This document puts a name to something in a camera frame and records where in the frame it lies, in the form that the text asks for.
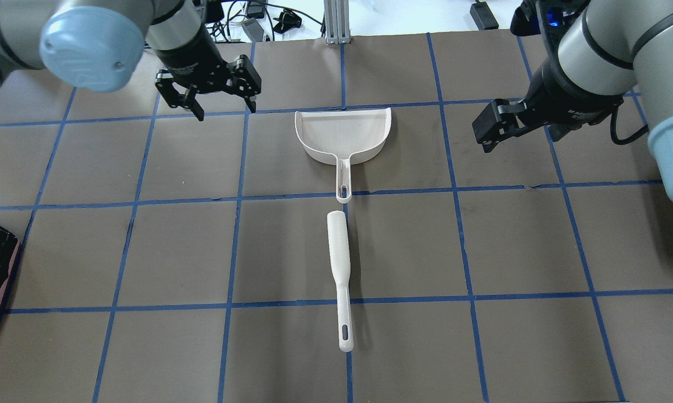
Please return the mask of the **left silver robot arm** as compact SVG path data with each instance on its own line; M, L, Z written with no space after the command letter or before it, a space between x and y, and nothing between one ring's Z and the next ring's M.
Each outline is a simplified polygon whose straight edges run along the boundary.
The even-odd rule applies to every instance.
M224 92L256 112L252 61L226 61L192 1L0 1L0 89L12 72L47 69L75 88L114 92L145 46L162 62L155 87L168 107L203 120L197 96Z

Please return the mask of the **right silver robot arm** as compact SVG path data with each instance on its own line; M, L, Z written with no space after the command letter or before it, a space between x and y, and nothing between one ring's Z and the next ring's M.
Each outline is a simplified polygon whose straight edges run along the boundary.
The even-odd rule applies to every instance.
M546 59L523 99L491 100L475 118L485 153L542 127L559 141L615 120L625 94L638 89L648 149L673 202L673 1L523 1L510 30L539 34Z

